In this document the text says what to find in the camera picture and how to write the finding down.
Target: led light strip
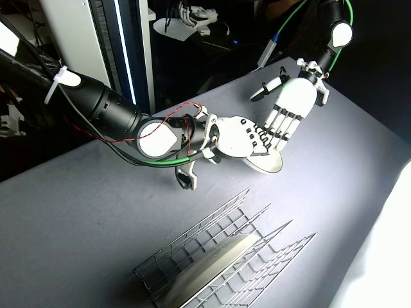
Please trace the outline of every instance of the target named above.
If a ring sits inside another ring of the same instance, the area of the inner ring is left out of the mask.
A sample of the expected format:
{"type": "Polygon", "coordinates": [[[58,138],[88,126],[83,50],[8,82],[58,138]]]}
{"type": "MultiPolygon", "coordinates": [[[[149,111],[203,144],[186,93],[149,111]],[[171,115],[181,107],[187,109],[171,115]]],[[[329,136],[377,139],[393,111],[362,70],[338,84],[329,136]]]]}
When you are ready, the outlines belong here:
{"type": "Polygon", "coordinates": [[[114,0],[114,7],[116,8],[117,23],[118,23],[118,29],[119,29],[119,32],[120,32],[121,47],[123,48],[124,60],[125,60],[125,63],[126,63],[128,84],[130,85],[131,97],[132,97],[133,104],[136,105],[137,102],[136,102],[136,97],[134,95],[134,86],[133,86],[133,80],[131,78],[130,65],[128,64],[128,55],[127,55],[127,49],[126,49],[126,42],[125,42],[125,39],[124,39],[123,23],[121,21],[121,14],[120,14],[120,7],[119,7],[119,4],[118,4],[118,0],[114,0]]]}

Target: dish rack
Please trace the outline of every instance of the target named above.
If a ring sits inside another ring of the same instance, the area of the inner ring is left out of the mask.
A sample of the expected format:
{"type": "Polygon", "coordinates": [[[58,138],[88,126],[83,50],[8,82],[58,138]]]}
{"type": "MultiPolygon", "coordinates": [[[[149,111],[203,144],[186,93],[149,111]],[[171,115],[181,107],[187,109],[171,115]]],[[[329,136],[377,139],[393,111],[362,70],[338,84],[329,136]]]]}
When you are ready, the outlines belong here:
{"type": "Polygon", "coordinates": [[[165,295],[177,275],[199,260],[206,251],[228,237],[256,234],[261,239],[236,261],[223,275],[190,301],[187,308],[250,307],[290,265],[316,234],[306,236],[287,247],[275,249],[275,237],[291,221],[263,236],[253,222],[270,205],[249,218],[240,208],[250,188],[245,189],[219,209],[160,249],[133,269],[148,291],[149,301],[162,307],[165,295]]]}

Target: white robotic hand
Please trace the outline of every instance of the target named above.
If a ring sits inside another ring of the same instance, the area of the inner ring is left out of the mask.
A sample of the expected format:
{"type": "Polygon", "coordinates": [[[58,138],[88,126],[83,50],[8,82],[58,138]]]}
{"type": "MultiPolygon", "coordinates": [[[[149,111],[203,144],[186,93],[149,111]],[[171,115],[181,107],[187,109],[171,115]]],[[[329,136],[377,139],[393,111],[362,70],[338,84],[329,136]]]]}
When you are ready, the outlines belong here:
{"type": "Polygon", "coordinates": [[[197,29],[201,35],[209,35],[208,24],[217,21],[218,14],[213,8],[205,10],[201,6],[184,6],[179,3],[179,14],[181,20],[190,27],[197,29]]]}

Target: tabletop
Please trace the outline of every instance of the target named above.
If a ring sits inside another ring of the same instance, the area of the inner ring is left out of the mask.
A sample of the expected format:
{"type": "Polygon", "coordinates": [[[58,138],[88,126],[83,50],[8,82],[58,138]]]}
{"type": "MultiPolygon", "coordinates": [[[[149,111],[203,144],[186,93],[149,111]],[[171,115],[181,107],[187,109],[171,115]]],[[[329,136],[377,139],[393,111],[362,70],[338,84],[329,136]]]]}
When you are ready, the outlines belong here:
{"type": "MultiPolygon", "coordinates": [[[[282,65],[297,75],[286,58],[193,101],[262,123],[277,94],[249,96],[282,65]]],[[[94,141],[1,183],[0,306],[149,307],[132,269],[251,187],[250,210],[272,204],[267,226],[293,220],[279,246],[317,232],[253,307],[327,307],[411,157],[408,144],[328,88],[275,175],[240,160],[198,161],[197,190],[184,191],[173,169],[128,165],[94,141]]]]}

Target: wire dish rack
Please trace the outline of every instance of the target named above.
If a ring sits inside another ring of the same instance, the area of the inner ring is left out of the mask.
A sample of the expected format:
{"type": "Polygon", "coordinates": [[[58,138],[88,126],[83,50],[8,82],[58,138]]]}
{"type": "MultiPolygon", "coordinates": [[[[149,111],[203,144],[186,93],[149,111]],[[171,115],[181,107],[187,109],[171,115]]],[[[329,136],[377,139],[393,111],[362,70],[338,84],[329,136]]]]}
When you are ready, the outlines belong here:
{"type": "Polygon", "coordinates": [[[223,275],[185,305],[187,308],[250,307],[315,237],[316,234],[312,234],[287,247],[275,249],[275,237],[291,221],[263,236],[253,222],[270,205],[249,218],[240,208],[249,191],[250,188],[247,188],[239,193],[133,269],[148,291],[148,300],[156,307],[162,307],[164,297],[179,273],[201,259],[205,252],[228,237],[256,234],[261,239],[223,275]]]}

